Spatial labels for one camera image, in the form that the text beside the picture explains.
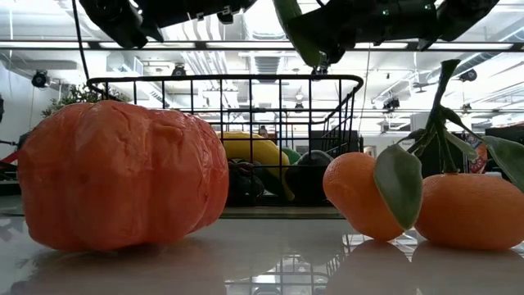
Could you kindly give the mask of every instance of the plastic pumpkin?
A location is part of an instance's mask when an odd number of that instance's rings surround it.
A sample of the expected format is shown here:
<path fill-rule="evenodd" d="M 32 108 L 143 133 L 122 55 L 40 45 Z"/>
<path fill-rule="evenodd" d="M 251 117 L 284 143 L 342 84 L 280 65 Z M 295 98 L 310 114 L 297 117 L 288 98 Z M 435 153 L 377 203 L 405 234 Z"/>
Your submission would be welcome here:
<path fill-rule="evenodd" d="M 212 128 L 177 111 L 74 104 L 20 150 L 29 234 L 60 250 L 175 243 L 219 218 L 228 163 Z"/>

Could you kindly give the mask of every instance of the green leaf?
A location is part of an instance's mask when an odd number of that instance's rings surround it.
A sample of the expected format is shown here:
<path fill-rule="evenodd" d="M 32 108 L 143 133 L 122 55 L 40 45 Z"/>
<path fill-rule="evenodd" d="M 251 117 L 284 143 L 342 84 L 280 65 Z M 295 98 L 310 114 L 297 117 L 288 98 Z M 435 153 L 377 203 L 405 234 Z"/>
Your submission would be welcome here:
<path fill-rule="evenodd" d="M 374 177 L 382 199 L 399 225 L 411 229 L 422 205 L 420 161 L 394 144 L 378 156 Z"/>
<path fill-rule="evenodd" d="M 464 142 L 462 139 L 452 135 L 446 130 L 444 131 L 444 136 L 450 143 L 452 143 L 455 147 L 462 151 L 464 155 L 468 157 L 469 160 L 473 161 L 478 158 L 477 151 L 475 151 L 475 149 L 472 146 Z"/>
<path fill-rule="evenodd" d="M 415 140 L 419 140 L 422 136 L 424 136 L 424 134 L 426 134 L 426 130 L 425 129 L 417 129 L 413 132 L 411 132 L 410 134 L 408 134 L 408 136 L 402 138 L 401 140 L 399 140 L 397 142 L 398 143 L 402 143 L 403 141 L 405 140 L 409 140 L 409 139 L 415 139 Z"/>
<path fill-rule="evenodd" d="M 449 120 L 451 123 L 461 127 L 462 129 L 466 130 L 469 134 L 473 135 L 474 137 L 476 137 L 477 139 L 479 140 L 482 140 L 482 138 L 478 135 L 476 135 L 473 131 L 471 131 L 463 122 L 462 120 L 460 119 L 460 116 L 457 115 L 456 112 L 454 112 L 452 109 L 448 108 L 448 107 L 443 107 L 443 106 L 440 106 L 440 112 L 442 113 L 442 115 L 444 116 L 444 118 L 446 118 L 447 120 Z"/>
<path fill-rule="evenodd" d="M 524 146 L 494 136 L 484 136 L 482 141 L 502 171 L 524 193 Z"/>

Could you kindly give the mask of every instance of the security camera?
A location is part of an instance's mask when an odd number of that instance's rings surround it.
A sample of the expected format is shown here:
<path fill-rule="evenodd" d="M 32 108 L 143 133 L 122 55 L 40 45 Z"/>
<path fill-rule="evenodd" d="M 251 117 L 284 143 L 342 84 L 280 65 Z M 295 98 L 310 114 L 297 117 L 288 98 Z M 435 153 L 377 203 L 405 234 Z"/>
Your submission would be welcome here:
<path fill-rule="evenodd" d="M 174 65 L 174 70 L 173 72 L 171 73 L 172 76 L 175 76 L 175 75 L 187 75 L 186 74 L 186 70 L 184 69 L 184 64 L 176 64 Z"/>
<path fill-rule="evenodd" d="M 51 78 L 47 75 L 46 70 L 37 70 L 36 74 L 34 74 L 31 84 L 39 89 L 46 89 L 49 87 L 49 84 L 51 83 Z"/>
<path fill-rule="evenodd" d="M 459 80 L 463 81 L 463 82 L 472 82 L 472 81 L 475 81 L 477 79 L 477 72 L 474 70 L 474 69 L 471 69 L 467 72 L 464 72 L 462 73 L 459 77 L 458 77 Z"/>
<path fill-rule="evenodd" d="M 296 105 L 295 105 L 295 109 L 296 109 L 296 113 L 301 113 L 302 110 L 304 110 L 304 105 L 302 104 L 302 102 L 297 102 Z"/>

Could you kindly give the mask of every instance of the tangerine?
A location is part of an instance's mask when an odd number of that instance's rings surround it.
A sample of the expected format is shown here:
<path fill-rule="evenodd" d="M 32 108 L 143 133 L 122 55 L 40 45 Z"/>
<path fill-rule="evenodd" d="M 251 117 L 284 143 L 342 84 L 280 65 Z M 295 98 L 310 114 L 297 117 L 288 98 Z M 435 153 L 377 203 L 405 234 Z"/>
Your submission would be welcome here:
<path fill-rule="evenodd" d="M 524 239 L 524 193 L 499 177 L 433 175 L 423 181 L 415 229 L 448 247 L 502 250 Z"/>
<path fill-rule="evenodd" d="M 373 170 L 375 159 L 362 152 L 338 156 L 323 177 L 327 199 L 353 228 L 380 241 L 389 241 L 404 231 L 378 192 Z"/>

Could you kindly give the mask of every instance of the person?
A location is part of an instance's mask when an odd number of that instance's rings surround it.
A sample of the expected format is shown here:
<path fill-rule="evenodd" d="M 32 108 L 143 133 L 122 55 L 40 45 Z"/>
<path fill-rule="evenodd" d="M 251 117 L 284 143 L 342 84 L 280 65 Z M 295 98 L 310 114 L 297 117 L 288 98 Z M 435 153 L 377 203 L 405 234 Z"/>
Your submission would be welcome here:
<path fill-rule="evenodd" d="M 264 137 L 264 138 L 268 138 L 269 137 L 268 130 L 265 128 L 265 125 L 260 126 L 260 128 L 259 128 L 259 135 Z"/>

